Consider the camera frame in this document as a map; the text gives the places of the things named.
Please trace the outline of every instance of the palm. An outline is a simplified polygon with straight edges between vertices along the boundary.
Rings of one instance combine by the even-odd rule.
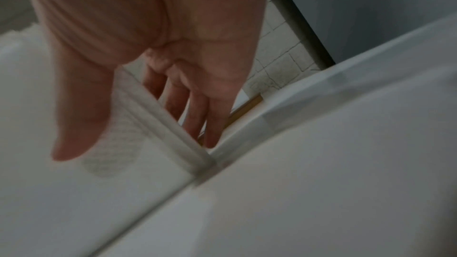
[[[32,0],[57,63],[56,159],[74,158],[109,118],[114,69],[146,51],[145,86],[214,146],[254,57],[265,0]]]

